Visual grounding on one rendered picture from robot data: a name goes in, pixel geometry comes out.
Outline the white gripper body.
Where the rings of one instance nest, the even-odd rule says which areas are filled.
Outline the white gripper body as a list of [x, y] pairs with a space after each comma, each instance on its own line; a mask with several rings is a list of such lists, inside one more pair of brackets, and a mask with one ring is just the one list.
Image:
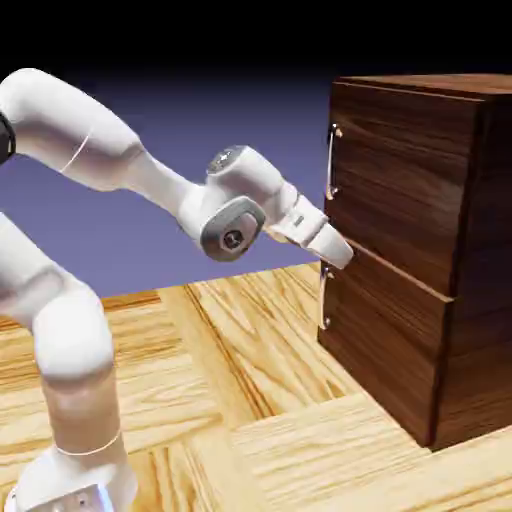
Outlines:
[[266, 227], [265, 232], [274, 240], [294, 244], [337, 269], [344, 269], [354, 255], [345, 238], [328, 222], [311, 229], [285, 229], [275, 224]]

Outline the dark wood cabinet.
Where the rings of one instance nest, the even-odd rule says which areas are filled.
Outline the dark wood cabinet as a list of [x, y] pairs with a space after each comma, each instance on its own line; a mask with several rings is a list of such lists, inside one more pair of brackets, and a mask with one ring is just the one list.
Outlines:
[[[340, 81], [482, 101], [459, 220], [434, 438], [424, 447], [443, 449], [511, 426], [512, 75], [342, 76], [331, 93]], [[341, 232], [336, 194], [325, 198], [324, 210]], [[352, 248], [359, 244], [345, 237]]]

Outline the dark wood cabinet door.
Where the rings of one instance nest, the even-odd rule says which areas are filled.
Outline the dark wood cabinet door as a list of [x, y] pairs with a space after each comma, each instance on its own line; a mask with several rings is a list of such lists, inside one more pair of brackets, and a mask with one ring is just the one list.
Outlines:
[[319, 343], [422, 446], [434, 438], [446, 296], [359, 244], [347, 267], [329, 265], [327, 330]]
[[437, 292], [453, 293], [463, 193], [481, 99], [348, 81], [331, 119], [341, 232]]

